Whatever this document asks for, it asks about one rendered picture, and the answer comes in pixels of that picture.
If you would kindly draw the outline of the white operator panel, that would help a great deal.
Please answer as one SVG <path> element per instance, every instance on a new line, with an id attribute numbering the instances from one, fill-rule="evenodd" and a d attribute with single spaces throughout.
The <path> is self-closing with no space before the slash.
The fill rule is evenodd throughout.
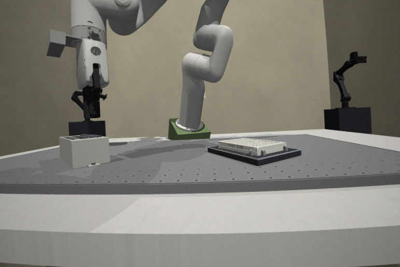
<path id="1" fill-rule="evenodd" d="M 110 162 L 109 137 L 94 134 L 59 137 L 60 158 L 72 169 Z"/>

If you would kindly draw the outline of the white microplate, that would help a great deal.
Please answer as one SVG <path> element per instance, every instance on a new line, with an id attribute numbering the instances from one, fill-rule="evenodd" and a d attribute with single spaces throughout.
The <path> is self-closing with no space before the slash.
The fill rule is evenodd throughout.
<path id="1" fill-rule="evenodd" d="M 253 150 L 255 156 L 261 155 L 261 150 L 265 150 L 266 154 L 283 151 L 283 147 L 287 145 L 285 142 L 276 142 L 270 140 L 238 138 L 218 141 L 221 148 L 232 151 L 238 151 L 249 154 L 249 150 Z"/>

